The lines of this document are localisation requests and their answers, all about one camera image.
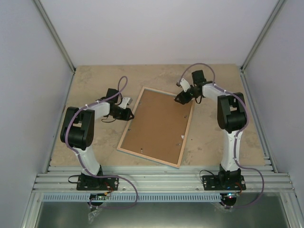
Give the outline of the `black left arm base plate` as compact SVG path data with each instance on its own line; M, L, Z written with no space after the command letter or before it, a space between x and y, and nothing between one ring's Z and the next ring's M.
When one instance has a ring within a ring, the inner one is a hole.
M81 174L77 181L77 190L104 190L114 191L118 190L118 178L94 178Z

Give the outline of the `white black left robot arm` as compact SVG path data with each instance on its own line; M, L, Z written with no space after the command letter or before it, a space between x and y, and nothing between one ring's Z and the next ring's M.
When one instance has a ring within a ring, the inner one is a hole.
M60 140L71 149L82 171L79 175L72 175L76 181L68 182L76 184L77 190L105 190L111 192L118 189L119 179L112 176L104 176L102 166L97 161L92 142L95 132L95 121L104 121L111 116L114 120L129 121L134 118L128 107L132 98L123 97L118 90L109 88L105 97L82 108L68 107L60 132Z

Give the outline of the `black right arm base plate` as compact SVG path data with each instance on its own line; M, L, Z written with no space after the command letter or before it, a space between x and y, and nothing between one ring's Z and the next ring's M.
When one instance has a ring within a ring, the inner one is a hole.
M241 191L247 189L243 175L229 180L220 180L219 177L215 175L203 175L200 178L204 190Z

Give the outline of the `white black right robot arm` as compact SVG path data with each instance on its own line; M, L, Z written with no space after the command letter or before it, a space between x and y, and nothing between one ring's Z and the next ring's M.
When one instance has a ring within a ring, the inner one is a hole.
M207 81L202 70L192 72L193 85L181 77L182 88L174 99L185 105L197 98L209 98L217 104L217 122L224 134L223 158L217 175L200 175L204 190L243 190L246 188L239 164L240 140L247 125L247 112L242 93L231 93L213 81Z

